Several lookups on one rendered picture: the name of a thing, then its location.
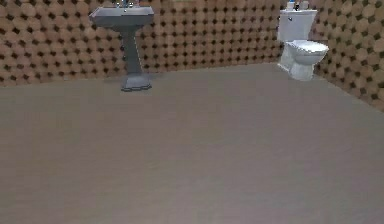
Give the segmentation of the white toilet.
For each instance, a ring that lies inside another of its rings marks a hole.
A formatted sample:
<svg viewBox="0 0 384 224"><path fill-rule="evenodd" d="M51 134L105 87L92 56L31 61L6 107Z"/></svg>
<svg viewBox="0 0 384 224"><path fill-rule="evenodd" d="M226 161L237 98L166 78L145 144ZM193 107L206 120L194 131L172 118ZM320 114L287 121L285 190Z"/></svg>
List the white toilet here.
<svg viewBox="0 0 384 224"><path fill-rule="evenodd" d="M284 45L278 66L292 79L310 81L314 77L314 67L327 54L329 47L309 39L317 11L280 11L277 27L277 40Z"/></svg>

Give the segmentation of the grey pedestal sink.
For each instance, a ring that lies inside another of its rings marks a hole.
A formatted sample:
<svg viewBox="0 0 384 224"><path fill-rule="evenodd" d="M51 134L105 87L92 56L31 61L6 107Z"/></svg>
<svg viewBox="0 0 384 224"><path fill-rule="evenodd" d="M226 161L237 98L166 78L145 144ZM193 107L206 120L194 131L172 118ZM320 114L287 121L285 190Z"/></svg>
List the grey pedestal sink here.
<svg viewBox="0 0 384 224"><path fill-rule="evenodd" d="M121 86L125 92L151 88L149 78L143 74L135 34L151 24L154 11L151 6L97 7L89 19L97 27L118 32L122 38L127 74Z"/></svg>

